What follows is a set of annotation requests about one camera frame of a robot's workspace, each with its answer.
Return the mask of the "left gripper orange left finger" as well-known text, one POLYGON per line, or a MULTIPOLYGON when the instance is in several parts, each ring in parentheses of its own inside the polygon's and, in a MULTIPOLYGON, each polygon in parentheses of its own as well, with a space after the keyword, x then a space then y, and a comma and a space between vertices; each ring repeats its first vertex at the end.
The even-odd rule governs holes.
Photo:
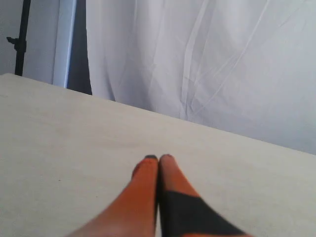
POLYGON ((98 216, 70 237, 153 237, 157 219, 158 158, 145 156, 128 185, 98 216))

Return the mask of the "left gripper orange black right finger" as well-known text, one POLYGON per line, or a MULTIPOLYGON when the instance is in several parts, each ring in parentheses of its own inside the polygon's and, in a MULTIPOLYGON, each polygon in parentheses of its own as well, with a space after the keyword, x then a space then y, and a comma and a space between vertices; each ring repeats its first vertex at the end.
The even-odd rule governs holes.
POLYGON ((163 237, 249 237, 214 211, 196 192, 172 155, 159 161, 163 237))

